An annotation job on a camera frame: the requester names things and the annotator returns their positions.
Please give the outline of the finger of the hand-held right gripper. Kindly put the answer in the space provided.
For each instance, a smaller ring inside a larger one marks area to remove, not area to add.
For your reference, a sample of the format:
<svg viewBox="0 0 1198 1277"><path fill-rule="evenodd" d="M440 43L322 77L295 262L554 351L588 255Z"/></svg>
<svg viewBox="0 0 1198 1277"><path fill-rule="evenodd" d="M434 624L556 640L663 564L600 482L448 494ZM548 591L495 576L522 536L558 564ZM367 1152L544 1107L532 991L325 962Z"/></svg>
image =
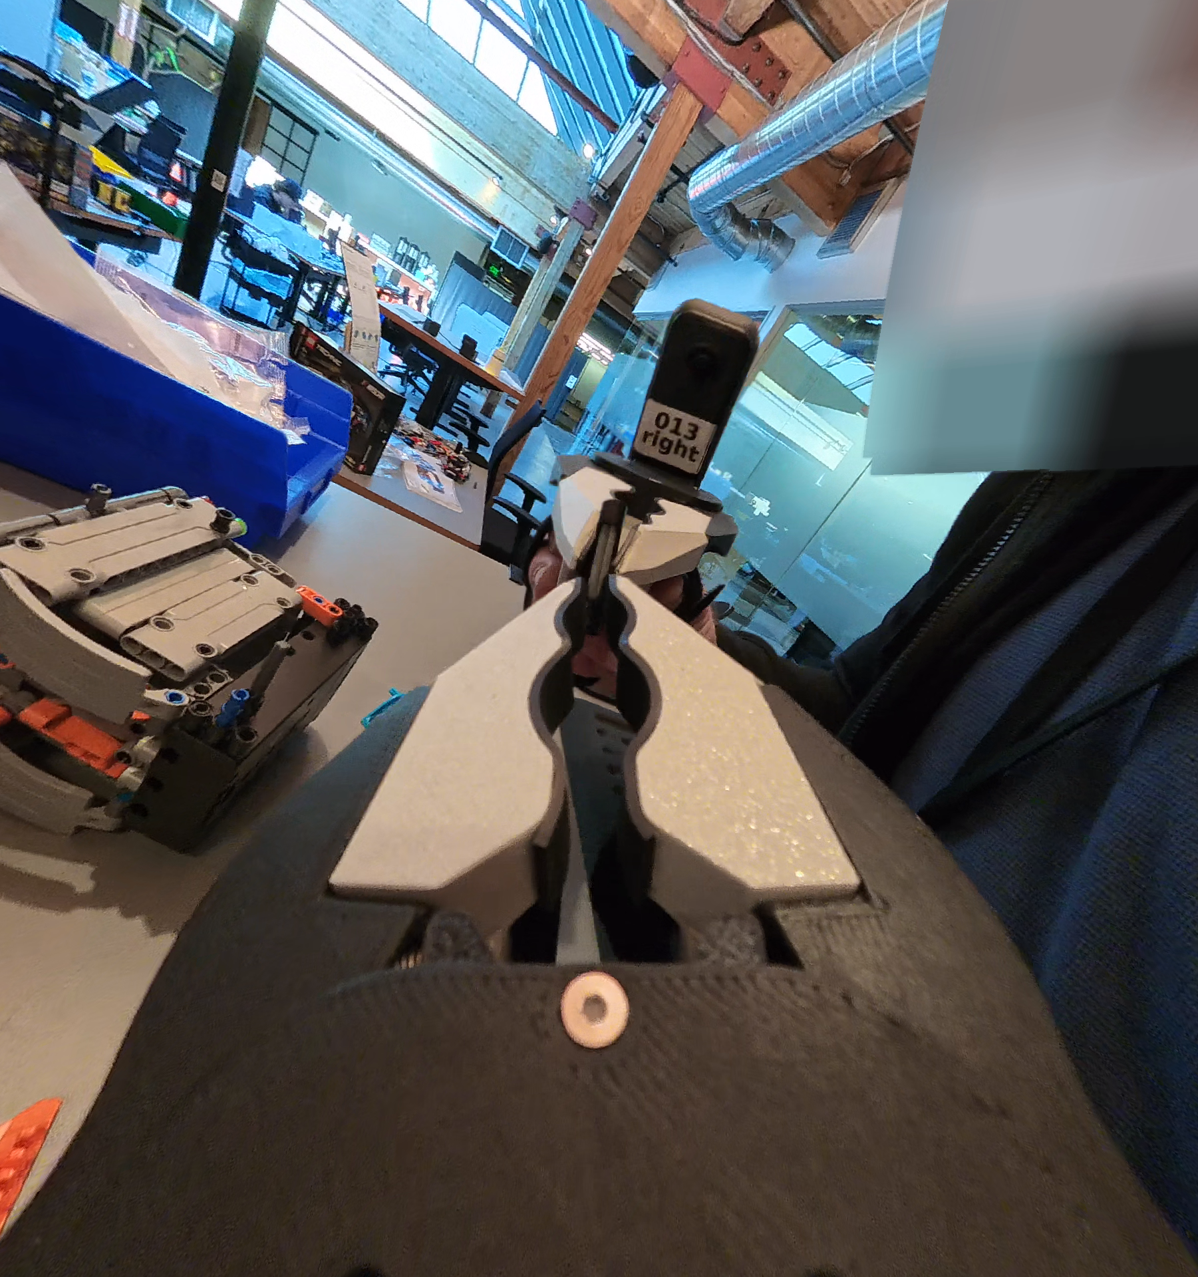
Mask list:
<svg viewBox="0 0 1198 1277"><path fill-rule="evenodd" d="M657 500L649 514L624 515L616 549L616 575L653 584L695 571L707 553L728 549L728 516L672 500Z"/></svg>
<svg viewBox="0 0 1198 1277"><path fill-rule="evenodd" d="M554 547L575 571L591 551L605 503L619 495L619 478L608 471L575 471L562 476L554 503Z"/></svg>

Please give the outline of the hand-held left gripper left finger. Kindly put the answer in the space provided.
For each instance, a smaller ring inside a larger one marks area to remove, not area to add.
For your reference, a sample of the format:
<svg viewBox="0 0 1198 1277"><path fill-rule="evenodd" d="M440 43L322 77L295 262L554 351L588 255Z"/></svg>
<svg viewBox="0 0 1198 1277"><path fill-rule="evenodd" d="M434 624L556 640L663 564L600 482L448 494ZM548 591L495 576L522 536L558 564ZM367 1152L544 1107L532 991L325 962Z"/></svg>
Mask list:
<svg viewBox="0 0 1198 1277"><path fill-rule="evenodd" d="M331 871L333 894L468 918L490 939L558 911L568 870L558 730L583 583L559 584L432 684Z"/></svg>

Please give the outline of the person's right forearm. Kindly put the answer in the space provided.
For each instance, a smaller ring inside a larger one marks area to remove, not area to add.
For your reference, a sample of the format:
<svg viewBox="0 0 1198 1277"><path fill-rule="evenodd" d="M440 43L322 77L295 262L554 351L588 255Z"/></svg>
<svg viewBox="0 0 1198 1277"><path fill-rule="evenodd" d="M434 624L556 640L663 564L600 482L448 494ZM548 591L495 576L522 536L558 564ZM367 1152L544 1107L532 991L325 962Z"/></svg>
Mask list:
<svg viewBox="0 0 1198 1277"><path fill-rule="evenodd" d="M837 733L856 709L856 698L832 661L798 664L765 640L719 624L715 643L761 684L780 689L820 726Z"/></svg>

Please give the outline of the dark toy car box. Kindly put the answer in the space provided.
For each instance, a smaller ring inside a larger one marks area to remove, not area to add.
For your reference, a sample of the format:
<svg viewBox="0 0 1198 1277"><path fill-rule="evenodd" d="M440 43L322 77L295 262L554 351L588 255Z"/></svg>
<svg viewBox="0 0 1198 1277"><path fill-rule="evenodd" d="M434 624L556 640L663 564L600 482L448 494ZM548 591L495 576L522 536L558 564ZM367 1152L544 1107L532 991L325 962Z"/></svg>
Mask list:
<svg viewBox="0 0 1198 1277"><path fill-rule="evenodd" d="M350 394L349 448L343 466L357 475L375 474L399 424L403 396L390 391L378 375L303 322L291 326L289 358Z"/></svg>

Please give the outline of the person's right hand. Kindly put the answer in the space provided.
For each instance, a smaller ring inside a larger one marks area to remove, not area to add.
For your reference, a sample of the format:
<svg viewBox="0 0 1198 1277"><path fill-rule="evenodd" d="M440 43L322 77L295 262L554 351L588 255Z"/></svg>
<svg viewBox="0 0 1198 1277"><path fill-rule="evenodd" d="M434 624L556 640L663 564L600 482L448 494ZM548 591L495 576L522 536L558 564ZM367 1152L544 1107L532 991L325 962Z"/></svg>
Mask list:
<svg viewBox="0 0 1198 1277"><path fill-rule="evenodd" d="M556 548L554 535L546 531L526 568L526 605L531 607L550 595L567 576L568 571ZM648 589L653 599L681 620L684 619L707 643L717 645L717 623L712 605L704 601L700 569L693 569L681 577L653 583ZM572 670L579 688L592 696L613 700L617 655L605 631L585 639L580 651L573 655Z"/></svg>

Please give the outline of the silver air duct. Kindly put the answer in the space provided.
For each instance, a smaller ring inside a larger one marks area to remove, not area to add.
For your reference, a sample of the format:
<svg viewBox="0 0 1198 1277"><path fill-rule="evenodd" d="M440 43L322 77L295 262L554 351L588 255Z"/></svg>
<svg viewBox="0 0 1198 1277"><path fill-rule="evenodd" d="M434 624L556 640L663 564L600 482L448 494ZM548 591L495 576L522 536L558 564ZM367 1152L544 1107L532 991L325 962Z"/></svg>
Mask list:
<svg viewBox="0 0 1198 1277"><path fill-rule="evenodd" d="M703 236L732 261L753 261L769 273L781 267L793 240L769 218L743 217L735 201L922 103L946 8L945 1L912 4L790 104L696 168L688 204Z"/></svg>

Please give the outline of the thin grey axle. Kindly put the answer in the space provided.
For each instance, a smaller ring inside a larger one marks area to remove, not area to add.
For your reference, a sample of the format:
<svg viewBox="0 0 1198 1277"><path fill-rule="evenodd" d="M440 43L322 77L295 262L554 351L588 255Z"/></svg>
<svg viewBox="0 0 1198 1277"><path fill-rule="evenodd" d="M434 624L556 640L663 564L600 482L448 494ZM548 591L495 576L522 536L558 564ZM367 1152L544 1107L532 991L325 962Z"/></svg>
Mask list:
<svg viewBox="0 0 1198 1277"><path fill-rule="evenodd" d="M237 718L237 729L242 730L261 709L265 694L270 690L271 682L283 664L294 656L294 647L290 641L277 641L273 644L262 663L255 669L255 676L246 688L246 700Z"/></svg>

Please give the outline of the black pillar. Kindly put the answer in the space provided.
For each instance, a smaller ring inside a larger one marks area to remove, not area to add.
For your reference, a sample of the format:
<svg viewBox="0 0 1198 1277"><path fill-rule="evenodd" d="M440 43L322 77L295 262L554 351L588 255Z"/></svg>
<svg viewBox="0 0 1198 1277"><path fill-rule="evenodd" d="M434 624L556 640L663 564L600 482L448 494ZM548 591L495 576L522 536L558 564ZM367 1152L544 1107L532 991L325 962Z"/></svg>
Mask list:
<svg viewBox="0 0 1198 1277"><path fill-rule="evenodd" d="M221 229L227 188L255 95L277 1L243 1L223 67L191 210L174 273L174 289L198 299Z"/></svg>

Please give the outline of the grey building block model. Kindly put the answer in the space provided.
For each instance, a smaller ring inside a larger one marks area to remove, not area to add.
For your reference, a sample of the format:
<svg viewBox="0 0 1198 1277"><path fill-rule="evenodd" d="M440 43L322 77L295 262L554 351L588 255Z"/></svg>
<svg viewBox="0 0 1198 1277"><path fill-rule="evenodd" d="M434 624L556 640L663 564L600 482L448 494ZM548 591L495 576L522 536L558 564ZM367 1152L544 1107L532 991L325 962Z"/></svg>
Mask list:
<svg viewBox="0 0 1198 1277"><path fill-rule="evenodd" d="M374 639L359 604L242 545L177 487L0 523L0 810L45 833L140 834L191 854ZM243 726L213 726L277 641Z"/></svg>

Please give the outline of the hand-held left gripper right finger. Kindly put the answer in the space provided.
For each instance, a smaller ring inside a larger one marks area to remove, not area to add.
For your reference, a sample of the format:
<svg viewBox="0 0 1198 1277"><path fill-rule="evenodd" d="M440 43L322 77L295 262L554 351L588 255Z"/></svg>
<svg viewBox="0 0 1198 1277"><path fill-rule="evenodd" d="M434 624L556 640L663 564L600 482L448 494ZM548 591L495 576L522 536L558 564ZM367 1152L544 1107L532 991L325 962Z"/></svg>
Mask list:
<svg viewBox="0 0 1198 1277"><path fill-rule="evenodd" d="M862 879L760 681L635 584L611 584L624 886L681 929L840 905Z"/></svg>

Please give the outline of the blue bin with plastic bags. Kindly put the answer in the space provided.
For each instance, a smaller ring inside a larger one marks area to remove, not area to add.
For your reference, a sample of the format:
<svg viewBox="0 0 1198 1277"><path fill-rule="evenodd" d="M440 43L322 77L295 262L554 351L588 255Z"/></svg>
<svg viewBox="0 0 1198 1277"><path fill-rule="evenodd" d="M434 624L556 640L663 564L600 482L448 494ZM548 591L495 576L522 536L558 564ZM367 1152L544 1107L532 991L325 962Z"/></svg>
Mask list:
<svg viewBox="0 0 1198 1277"><path fill-rule="evenodd" d="M281 537L347 452L349 391L122 265L89 263L0 165L0 462L85 491L178 487Z"/></svg>

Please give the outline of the black office chair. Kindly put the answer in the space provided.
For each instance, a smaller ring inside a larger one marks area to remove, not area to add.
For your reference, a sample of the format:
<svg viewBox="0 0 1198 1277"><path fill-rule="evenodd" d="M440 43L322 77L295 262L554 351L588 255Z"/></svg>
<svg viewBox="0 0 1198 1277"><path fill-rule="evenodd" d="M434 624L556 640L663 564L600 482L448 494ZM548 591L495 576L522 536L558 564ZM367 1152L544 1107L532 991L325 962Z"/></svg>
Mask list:
<svg viewBox="0 0 1198 1277"><path fill-rule="evenodd" d="M492 443L484 484L479 552L507 567L514 584L526 584L526 569L543 520L532 514L544 494L528 480L511 474L511 452L543 420L544 407L536 402L515 423L507 423Z"/></svg>

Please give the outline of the black jacket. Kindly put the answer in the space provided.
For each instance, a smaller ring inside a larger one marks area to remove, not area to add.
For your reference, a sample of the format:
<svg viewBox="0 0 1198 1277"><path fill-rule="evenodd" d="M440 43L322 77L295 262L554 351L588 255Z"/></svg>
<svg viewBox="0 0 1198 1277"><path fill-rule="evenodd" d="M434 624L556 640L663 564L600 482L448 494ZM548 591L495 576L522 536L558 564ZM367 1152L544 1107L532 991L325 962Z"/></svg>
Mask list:
<svg viewBox="0 0 1198 1277"><path fill-rule="evenodd" d="M838 741L890 781L975 660L1178 506L1198 510L1198 467L990 474L926 573L834 656Z"/></svg>

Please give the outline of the blue woven fabric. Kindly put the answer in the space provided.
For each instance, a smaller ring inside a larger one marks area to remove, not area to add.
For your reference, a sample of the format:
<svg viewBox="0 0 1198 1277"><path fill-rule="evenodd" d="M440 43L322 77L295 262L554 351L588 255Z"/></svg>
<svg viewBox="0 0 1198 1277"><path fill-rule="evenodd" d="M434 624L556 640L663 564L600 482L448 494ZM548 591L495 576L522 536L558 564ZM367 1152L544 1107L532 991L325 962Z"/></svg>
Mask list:
<svg viewBox="0 0 1198 1277"><path fill-rule="evenodd" d="M946 786L1162 535L1107 555L970 665L890 781ZM1050 722L1198 649L1198 553ZM1198 1257L1198 661L1041 749L937 830L1022 951L1093 1105Z"/></svg>

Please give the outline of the wooden support column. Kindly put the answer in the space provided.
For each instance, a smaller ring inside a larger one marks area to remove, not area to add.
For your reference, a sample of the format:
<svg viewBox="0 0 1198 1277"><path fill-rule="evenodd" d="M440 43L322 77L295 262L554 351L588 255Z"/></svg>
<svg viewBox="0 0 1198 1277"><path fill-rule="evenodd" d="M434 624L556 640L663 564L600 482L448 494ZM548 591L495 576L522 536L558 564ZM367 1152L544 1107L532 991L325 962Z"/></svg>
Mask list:
<svg viewBox="0 0 1198 1277"><path fill-rule="evenodd" d="M512 408L516 424L543 406L564 379L564 369L587 325L629 257L643 222L693 130L712 124L732 141L764 122L781 103L789 65L772 32L788 19L780 3L609 3L617 25L635 35L636 53L652 55L663 71L652 105L637 112L612 140L587 205L597 230L583 267L540 354L519 373L523 395Z"/></svg>

